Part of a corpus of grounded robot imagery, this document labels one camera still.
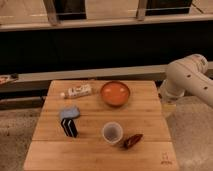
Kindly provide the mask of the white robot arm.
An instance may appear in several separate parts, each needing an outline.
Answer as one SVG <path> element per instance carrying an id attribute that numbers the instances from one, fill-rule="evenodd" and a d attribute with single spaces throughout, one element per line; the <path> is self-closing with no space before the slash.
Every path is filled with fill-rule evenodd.
<path id="1" fill-rule="evenodd" d="M 167 65 L 166 78 L 158 89 L 165 118 L 175 111 L 176 101 L 185 92 L 213 108 L 213 80 L 205 75 L 207 70 L 208 61 L 201 54 L 192 54 Z"/>

